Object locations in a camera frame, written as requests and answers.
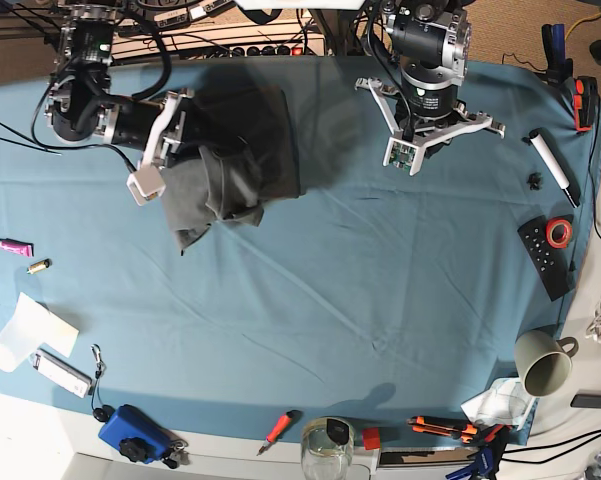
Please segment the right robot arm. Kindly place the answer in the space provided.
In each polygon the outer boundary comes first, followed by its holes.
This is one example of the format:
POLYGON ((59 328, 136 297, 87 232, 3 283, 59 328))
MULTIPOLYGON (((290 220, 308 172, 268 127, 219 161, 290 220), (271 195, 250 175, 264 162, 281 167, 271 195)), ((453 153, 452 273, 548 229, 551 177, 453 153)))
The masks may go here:
POLYGON ((94 136, 117 155, 124 148, 140 151, 137 163, 126 164, 126 185, 135 202, 144 205, 166 190, 162 172, 180 149, 185 108, 193 96, 190 89, 166 90, 171 56, 159 27, 146 16, 176 8, 147 1, 60 1, 57 8, 64 18, 57 67, 35 112, 47 117, 62 151, 88 149, 94 136), (108 72, 114 39, 126 20, 154 41, 162 62, 158 80, 130 96, 111 93, 108 72))

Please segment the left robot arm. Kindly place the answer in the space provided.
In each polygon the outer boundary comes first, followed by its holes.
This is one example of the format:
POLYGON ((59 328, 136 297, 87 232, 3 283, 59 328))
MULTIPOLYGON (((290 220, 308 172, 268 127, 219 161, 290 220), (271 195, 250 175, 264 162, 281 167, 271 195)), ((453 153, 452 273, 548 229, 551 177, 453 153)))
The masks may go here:
POLYGON ((458 99, 468 67, 472 26, 461 1, 376 1, 365 33, 368 52, 387 74, 359 78, 389 130, 384 166, 414 176, 424 160, 461 135, 505 125, 472 113, 458 99))

